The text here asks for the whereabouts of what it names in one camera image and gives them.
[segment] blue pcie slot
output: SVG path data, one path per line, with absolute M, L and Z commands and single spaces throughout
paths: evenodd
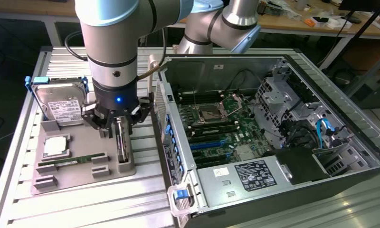
M 217 142 L 208 142 L 204 144 L 190 145 L 189 148 L 193 151 L 193 150 L 206 149 L 206 148 L 212 148 L 212 147 L 220 147 L 224 145 L 224 143 L 225 143 L 225 140 L 221 140 Z

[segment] power supply label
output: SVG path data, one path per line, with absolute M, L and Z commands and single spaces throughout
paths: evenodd
M 236 165 L 234 169 L 246 191 L 254 191 L 277 184 L 264 160 Z
M 58 123 L 82 120 L 78 101 L 48 102 L 54 120 Z

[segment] chip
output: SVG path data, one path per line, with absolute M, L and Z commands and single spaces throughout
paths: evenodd
M 200 107 L 200 112 L 205 121 L 221 119 L 221 112 L 213 105 Z

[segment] aluminum extrusion table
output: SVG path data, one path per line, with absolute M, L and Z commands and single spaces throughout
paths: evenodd
M 84 48 L 74 51 L 85 55 Z M 149 54 L 158 53 L 161 48 L 138 48 L 138 74 L 148 69 Z M 226 51 L 214 49 L 214 53 Z M 312 73 L 310 77 L 321 74 L 306 57 L 292 49 L 250 49 L 248 54 L 288 54 Z M 89 76 L 88 64 L 62 47 L 42 51 L 37 60 L 33 76 Z M 314 80 L 324 90 L 336 88 L 325 76 Z M 146 93 L 146 84 L 145 80 L 138 82 L 138 95 Z M 353 120 L 356 112 L 360 110 L 349 114 Z M 27 94 L 0 178 L 0 227 L 173 227 L 150 119 L 133 129 L 137 166 L 133 176 L 32 196 L 40 120 L 41 111 Z M 380 144 L 378 135 L 372 140 Z M 380 227 L 380 175 L 329 199 L 233 226 L 241 227 Z

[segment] hard drive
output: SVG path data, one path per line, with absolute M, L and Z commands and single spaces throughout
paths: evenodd
M 81 106 L 86 100 L 86 81 L 34 77 L 30 84 L 46 120 L 56 120 L 58 126 L 82 124 Z

